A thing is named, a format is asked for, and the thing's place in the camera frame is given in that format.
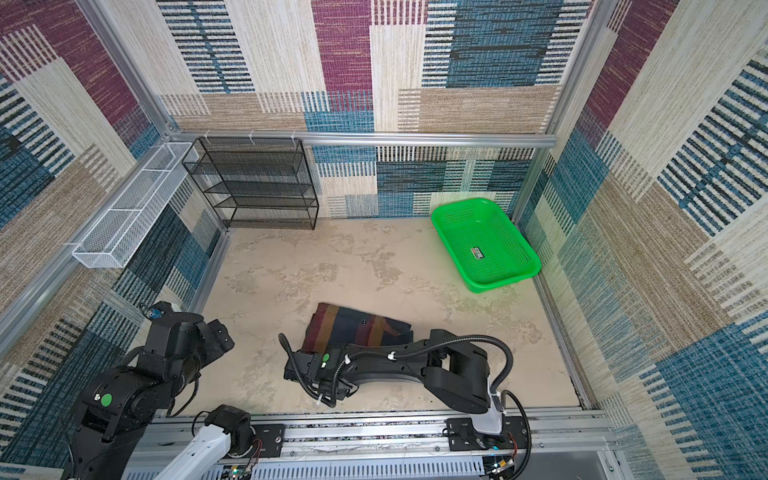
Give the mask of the plaid long sleeve shirt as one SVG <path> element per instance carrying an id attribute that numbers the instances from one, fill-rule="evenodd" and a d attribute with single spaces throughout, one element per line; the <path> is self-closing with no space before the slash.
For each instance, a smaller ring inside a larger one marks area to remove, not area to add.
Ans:
<path id="1" fill-rule="evenodd" d="M 410 344 L 409 323 L 359 310 L 320 303 L 306 328 L 301 351 L 325 353 L 347 344 L 381 347 Z"/>

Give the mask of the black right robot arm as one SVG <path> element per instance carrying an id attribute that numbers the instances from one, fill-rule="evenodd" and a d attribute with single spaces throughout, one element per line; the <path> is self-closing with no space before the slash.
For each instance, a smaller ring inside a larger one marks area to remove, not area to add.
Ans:
<path id="1" fill-rule="evenodd" d="M 284 378 L 298 383 L 320 405 L 334 408 L 367 383 L 416 382 L 449 409 L 469 416 L 478 447 L 488 449 L 493 441 L 504 440 L 498 388 L 510 374 L 514 356 L 498 338 L 433 329 L 427 339 L 410 344 L 346 344 L 324 353 L 294 351 L 282 333 L 278 341 L 288 357 Z"/>

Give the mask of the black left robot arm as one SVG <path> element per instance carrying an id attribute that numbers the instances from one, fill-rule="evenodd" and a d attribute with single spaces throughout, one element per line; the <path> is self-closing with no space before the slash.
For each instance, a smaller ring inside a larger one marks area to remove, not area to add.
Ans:
<path id="1" fill-rule="evenodd" d="M 175 312 L 151 321 L 145 344 L 98 374 L 73 407 L 64 479 L 119 479 L 159 409 L 170 409 L 202 369 L 232 350 L 218 320 Z"/>

